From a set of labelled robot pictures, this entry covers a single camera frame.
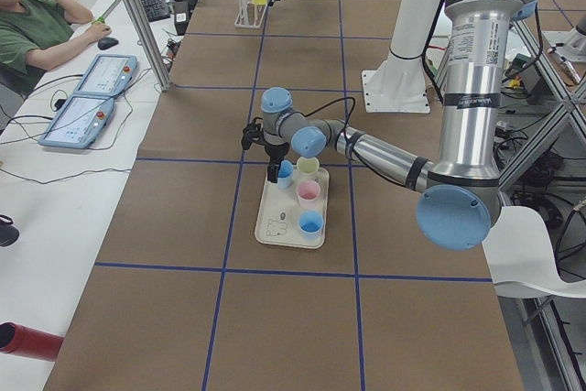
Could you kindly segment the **light blue plastic cup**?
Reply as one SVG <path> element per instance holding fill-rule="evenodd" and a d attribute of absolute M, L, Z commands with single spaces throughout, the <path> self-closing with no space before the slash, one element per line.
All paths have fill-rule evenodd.
<path fill-rule="evenodd" d="M 293 173 L 293 164 L 289 160 L 284 159 L 277 173 L 277 187 L 282 190 L 287 189 L 292 184 Z"/>

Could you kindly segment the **pale green plastic cup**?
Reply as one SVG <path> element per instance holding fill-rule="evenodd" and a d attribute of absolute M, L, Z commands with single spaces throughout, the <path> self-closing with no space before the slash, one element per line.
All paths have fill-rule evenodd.
<path fill-rule="evenodd" d="M 296 167 L 299 181 L 314 179 L 320 168 L 320 161 L 316 157 L 299 157 Z"/>

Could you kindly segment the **pink plastic cup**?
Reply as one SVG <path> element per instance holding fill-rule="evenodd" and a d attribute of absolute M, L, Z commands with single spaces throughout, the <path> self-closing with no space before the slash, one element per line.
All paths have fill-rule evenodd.
<path fill-rule="evenodd" d="M 305 210 L 313 210 L 318 205 L 320 184 L 310 179 L 303 180 L 298 184 L 296 194 L 298 197 L 298 204 L 301 208 Z"/>

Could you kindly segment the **cream plastic tray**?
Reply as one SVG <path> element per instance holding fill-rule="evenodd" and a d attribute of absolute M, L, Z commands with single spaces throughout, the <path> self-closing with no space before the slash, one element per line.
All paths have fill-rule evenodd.
<path fill-rule="evenodd" d="M 325 168 L 319 168 L 316 177 L 311 180 L 320 184 L 318 205 L 311 210 L 320 212 L 323 216 L 324 226 L 320 236 L 314 240 L 305 240 L 299 231 L 299 216 L 307 210 L 298 204 L 296 188 L 300 181 L 297 168 L 294 167 L 293 181 L 287 189 L 279 189 L 276 183 L 265 181 L 255 225 L 255 238 L 258 242 L 308 249 L 317 249 L 323 245 L 330 174 Z"/>

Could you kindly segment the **black keyboard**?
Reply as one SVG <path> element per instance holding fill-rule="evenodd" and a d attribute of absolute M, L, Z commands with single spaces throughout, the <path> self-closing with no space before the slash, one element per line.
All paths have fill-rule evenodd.
<path fill-rule="evenodd" d="M 166 0 L 140 0 L 149 22 L 164 20 L 170 17 Z"/>

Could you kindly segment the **black computer mouse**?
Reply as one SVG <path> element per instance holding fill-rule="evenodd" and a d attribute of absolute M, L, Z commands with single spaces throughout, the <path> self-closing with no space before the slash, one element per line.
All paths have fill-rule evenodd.
<path fill-rule="evenodd" d="M 116 38 L 104 37 L 97 41 L 97 47 L 99 50 L 107 50 L 116 46 L 118 43 L 119 41 Z"/>

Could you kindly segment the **upper teach pendant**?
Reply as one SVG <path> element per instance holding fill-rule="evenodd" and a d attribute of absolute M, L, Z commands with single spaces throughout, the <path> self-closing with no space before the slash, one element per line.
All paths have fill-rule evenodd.
<path fill-rule="evenodd" d="M 115 96 L 129 84 L 136 68 L 136 56 L 97 55 L 81 77 L 75 92 L 104 97 Z"/>

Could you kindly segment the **teach pendant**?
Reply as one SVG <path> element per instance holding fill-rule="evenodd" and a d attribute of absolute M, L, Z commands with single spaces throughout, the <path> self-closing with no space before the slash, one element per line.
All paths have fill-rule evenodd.
<path fill-rule="evenodd" d="M 129 84 L 136 68 L 136 56 L 97 55 L 81 77 L 75 92 L 104 97 L 115 96 Z"/>
<path fill-rule="evenodd" d="M 73 94 L 53 118 L 38 143 L 44 147 L 85 149 L 114 114 L 114 97 Z"/>

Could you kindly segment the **lower teach pendant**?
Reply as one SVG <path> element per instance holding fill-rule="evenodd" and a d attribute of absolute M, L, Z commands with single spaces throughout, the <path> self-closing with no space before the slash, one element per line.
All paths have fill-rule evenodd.
<path fill-rule="evenodd" d="M 85 149 L 114 114 L 114 97 L 73 94 L 53 118 L 38 143 L 44 147 Z"/>

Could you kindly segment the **seated person green shirt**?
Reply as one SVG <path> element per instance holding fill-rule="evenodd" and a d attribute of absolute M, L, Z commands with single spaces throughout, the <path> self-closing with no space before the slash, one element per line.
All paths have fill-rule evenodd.
<path fill-rule="evenodd" d="M 20 94 L 111 33 L 78 0 L 1 0 L 1 65 Z"/>

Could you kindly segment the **white chair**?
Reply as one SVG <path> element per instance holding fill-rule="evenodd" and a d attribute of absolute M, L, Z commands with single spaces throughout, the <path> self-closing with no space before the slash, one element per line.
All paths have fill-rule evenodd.
<path fill-rule="evenodd" d="M 511 299 L 585 297 L 585 282 L 566 282 L 556 268 L 542 217 L 524 206 L 504 206 L 483 241 L 495 293 Z"/>

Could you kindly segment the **red cylinder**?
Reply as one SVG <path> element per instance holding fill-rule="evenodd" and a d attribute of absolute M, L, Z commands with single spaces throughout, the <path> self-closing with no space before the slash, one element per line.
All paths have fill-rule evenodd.
<path fill-rule="evenodd" d="M 1 353 L 54 362 L 63 338 L 13 322 L 1 324 Z"/>

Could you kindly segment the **grey aluminium frame post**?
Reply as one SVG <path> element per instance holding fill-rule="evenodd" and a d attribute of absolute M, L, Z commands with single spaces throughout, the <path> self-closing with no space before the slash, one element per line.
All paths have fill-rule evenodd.
<path fill-rule="evenodd" d="M 140 0 L 123 0 L 126 11 L 135 27 L 136 33 L 146 53 L 151 70 L 155 73 L 157 83 L 162 92 L 166 92 L 171 84 L 167 68 L 158 50 L 155 36 L 147 20 L 147 15 Z"/>

